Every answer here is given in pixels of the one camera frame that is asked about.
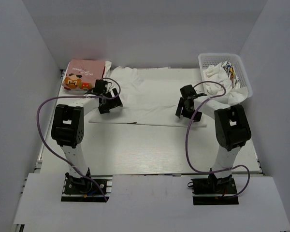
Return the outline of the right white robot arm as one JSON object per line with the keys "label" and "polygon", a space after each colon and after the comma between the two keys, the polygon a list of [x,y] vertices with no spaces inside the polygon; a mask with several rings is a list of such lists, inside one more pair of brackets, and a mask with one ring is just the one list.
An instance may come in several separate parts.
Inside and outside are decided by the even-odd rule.
{"label": "right white robot arm", "polygon": [[[216,101],[216,98],[227,93],[222,84],[219,84],[219,86],[222,88],[222,93],[215,96],[197,93],[192,85],[180,88],[181,98],[175,113],[177,117],[183,116],[189,119],[185,136],[187,162],[193,171],[210,176],[208,185],[215,193],[225,189],[226,183],[232,178],[233,164],[237,154],[251,139],[251,130],[242,105],[228,105]],[[219,144],[215,163],[208,172],[195,169],[189,160],[188,153],[191,125],[200,121],[203,114],[214,120],[216,140]]]}

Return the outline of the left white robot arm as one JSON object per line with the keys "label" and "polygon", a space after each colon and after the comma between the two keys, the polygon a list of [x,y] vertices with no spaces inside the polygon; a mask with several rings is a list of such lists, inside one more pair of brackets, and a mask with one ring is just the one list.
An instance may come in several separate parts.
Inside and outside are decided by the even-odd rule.
{"label": "left white robot arm", "polygon": [[98,79],[94,88],[88,90],[81,99],[72,104],[58,104],[55,108],[51,137],[57,142],[70,166],[68,176],[77,178],[76,187],[82,193],[92,189],[90,168],[86,165],[81,142],[85,133],[85,115],[94,109],[108,114],[117,107],[122,107],[121,88],[112,87],[118,84],[111,78]]}

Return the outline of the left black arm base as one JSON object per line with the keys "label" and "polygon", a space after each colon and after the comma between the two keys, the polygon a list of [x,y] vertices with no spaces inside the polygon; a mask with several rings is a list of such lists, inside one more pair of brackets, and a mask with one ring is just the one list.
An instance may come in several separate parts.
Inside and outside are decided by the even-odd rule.
{"label": "left black arm base", "polygon": [[[106,199],[109,199],[113,177],[96,176],[93,178],[102,189]],[[63,185],[62,202],[83,202],[83,203],[106,203],[99,188],[92,182],[87,181],[85,185],[74,183],[72,180],[65,178]]]}

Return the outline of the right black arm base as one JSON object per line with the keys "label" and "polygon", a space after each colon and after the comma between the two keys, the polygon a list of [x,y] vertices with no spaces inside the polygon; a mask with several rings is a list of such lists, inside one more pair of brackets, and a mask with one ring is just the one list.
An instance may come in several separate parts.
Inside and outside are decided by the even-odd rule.
{"label": "right black arm base", "polygon": [[213,187],[208,178],[191,179],[187,187],[192,190],[194,206],[238,205],[237,188],[234,179],[229,183]]}

